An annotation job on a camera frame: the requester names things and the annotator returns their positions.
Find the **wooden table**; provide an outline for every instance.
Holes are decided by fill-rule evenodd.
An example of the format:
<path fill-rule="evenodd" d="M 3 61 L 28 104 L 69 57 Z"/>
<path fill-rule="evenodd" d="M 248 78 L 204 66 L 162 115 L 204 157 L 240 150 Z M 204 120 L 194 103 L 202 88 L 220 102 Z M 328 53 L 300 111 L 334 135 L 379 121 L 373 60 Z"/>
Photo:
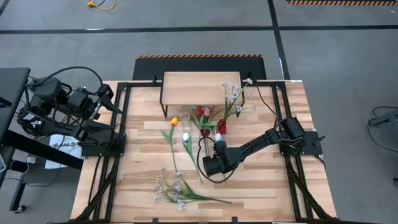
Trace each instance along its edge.
<path fill-rule="evenodd" d="M 116 92 L 118 82 L 105 83 Z M 286 81 L 286 86 L 292 114 L 298 118 L 304 129 L 313 129 L 303 83 Z M 244 110 L 240 117 L 231 116 L 228 119 L 228 133 L 224 136 L 224 140 L 229 147 L 240 146 L 263 134 L 273 126 L 275 120 L 275 115 L 262 103 L 256 88 L 250 87 L 246 91 L 250 91 L 252 97 L 247 100 L 245 107 L 257 105 L 257 113 Z M 260 91 L 264 100 L 274 109 L 271 88 L 261 86 Z M 201 185 L 195 167 L 183 149 L 180 124 L 175 128 L 173 140 L 177 167 L 183 170 L 194 191 L 233 203 L 193 202 L 189 203 L 187 209 L 182 212 L 175 204 L 166 202 L 156 204 L 154 182 L 161 174 L 160 168 L 168 167 L 167 178 L 174 179 L 170 146 L 160 130 L 169 130 L 169 121 L 181 114 L 179 106 L 169 106 L 169 117 L 164 118 L 159 105 L 159 93 L 159 87 L 131 89 L 126 121 L 127 146 L 119 165 L 112 222 L 151 222 L 152 218 L 159 218 L 160 222 L 230 222 L 231 217 L 235 216 L 240 222 L 294 220 L 285 162 L 278 146 L 267 147 L 247 157 L 227 183 L 213 184 L 203 179 Z M 284 111 L 282 96 L 280 93 L 279 95 L 281 109 Z M 109 123 L 111 113 L 102 109 L 100 113 L 99 120 Z M 193 151 L 196 154 L 198 130 L 194 129 L 192 133 Z M 88 158 L 83 164 L 71 218 L 79 215 L 88 203 L 96 160 L 96 157 Z M 302 156 L 302 160 L 309 191 L 327 213 L 335 216 L 323 164 L 313 156 Z M 218 174 L 213 178 L 220 180 L 223 177 Z M 297 191 L 301 213 L 305 217 L 301 193 Z M 103 198 L 104 204 L 108 198 L 107 194 Z M 104 205 L 101 206 L 101 217 L 104 217 Z"/>

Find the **gray floor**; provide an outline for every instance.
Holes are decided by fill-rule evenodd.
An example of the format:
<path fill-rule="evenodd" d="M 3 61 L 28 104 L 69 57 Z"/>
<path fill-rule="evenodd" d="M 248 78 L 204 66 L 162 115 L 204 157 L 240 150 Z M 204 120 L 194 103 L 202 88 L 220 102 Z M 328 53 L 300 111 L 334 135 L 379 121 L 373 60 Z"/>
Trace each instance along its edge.
<path fill-rule="evenodd" d="M 87 9 L 81 0 L 11 0 L 0 17 L 0 29 L 271 25 L 265 0 L 117 1 L 114 10 L 99 12 Z M 398 24 L 396 7 L 274 2 L 281 26 Z M 398 30 L 283 31 L 281 35 L 291 79 L 304 81 L 315 126 L 326 135 L 322 146 L 338 216 L 396 223 L 398 189 L 392 178 L 398 177 L 398 154 L 375 146 L 366 122 L 372 118 L 372 108 L 397 106 Z M 282 79 L 272 31 L 0 35 L 0 49 L 0 67 L 30 67 L 35 77 L 85 65 L 104 80 L 129 80 L 137 55 L 263 54 L 268 77 Z M 79 71 L 59 77 L 73 87 L 97 85 Z M 15 124 L 12 129 L 20 131 Z M 379 142 L 398 150 L 388 126 L 371 131 Z M 38 164 L 26 178 L 47 183 L 54 175 L 42 172 Z M 19 215 L 7 211 L 16 183 L 5 182 L 0 190 L 2 223 L 66 221 L 78 178 L 78 172 L 65 169 L 49 188 L 28 187 L 23 203 L 29 210 Z M 55 195 L 61 195 L 62 201 Z"/>

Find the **black floor stripe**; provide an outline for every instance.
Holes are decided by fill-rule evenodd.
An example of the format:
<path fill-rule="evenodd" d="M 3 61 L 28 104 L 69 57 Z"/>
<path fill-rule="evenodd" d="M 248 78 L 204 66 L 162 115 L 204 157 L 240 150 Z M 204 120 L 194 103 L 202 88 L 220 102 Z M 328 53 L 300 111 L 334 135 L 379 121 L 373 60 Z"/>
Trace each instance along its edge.
<path fill-rule="evenodd" d="M 154 27 L 120 29 L 0 30 L 0 34 L 116 34 L 140 32 L 206 32 L 273 30 L 271 26 Z"/>
<path fill-rule="evenodd" d="M 4 2 L 0 6 L 0 16 L 3 14 L 10 0 L 4 0 Z"/>
<path fill-rule="evenodd" d="M 271 14 L 272 27 L 274 28 L 274 35 L 275 35 L 275 41 L 276 41 L 276 47 L 278 50 L 279 60 L 282 65 L 283 78 L 286 80 L 290 80 L 289 69 L 287 68 L 284 45 L 282 43 L 282 37 L 280 36 L 280 32 L 279 32 L 279 25 L 278 25 L 278 19 L 276 17 L 274 2 L 272 0 L 268 0 L 268 6 L 269 6 L 269 12 Z"/>
<path fill-rule="evenodd" d="M 398 29 L 398 25 L 358 25 L 358 26 L 281 26 L 279 30 L 379 30 Z"/>

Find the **orange tulip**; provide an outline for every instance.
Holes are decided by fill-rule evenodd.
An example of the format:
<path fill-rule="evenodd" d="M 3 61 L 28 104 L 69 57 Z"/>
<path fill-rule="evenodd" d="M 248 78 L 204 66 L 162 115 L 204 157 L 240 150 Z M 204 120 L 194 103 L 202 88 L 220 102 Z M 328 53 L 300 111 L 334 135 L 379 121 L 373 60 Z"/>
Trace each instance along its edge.
<path fill-rule="evenodd" d="M 176 127 L 177 123 L 178 123 L 178 119 L 177 118 L 173 118 L 171 120 L 171 122 L 170 122 L 170 124 L 172 124 L 173 127 Z"/>

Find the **black and orange striped barrier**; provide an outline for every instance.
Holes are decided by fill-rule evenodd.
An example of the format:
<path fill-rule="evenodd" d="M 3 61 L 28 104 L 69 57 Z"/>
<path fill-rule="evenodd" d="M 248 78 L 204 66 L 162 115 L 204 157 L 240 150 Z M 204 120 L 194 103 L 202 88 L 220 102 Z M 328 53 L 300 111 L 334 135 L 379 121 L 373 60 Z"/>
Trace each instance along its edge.
<path fill-rule="evenodd" d="M 290 0 L 290 5 L 305 5 L 305 6 L 398 6 L 394 0 L 391 1 L 304 1 L 304 0 Z"/>
<path fill-rule="evenodd" d="M 204 54 L 204 55 L 140 55 L 139 58 L 210 58 L 210 57 L 262 57 L 259 54 Z"/>

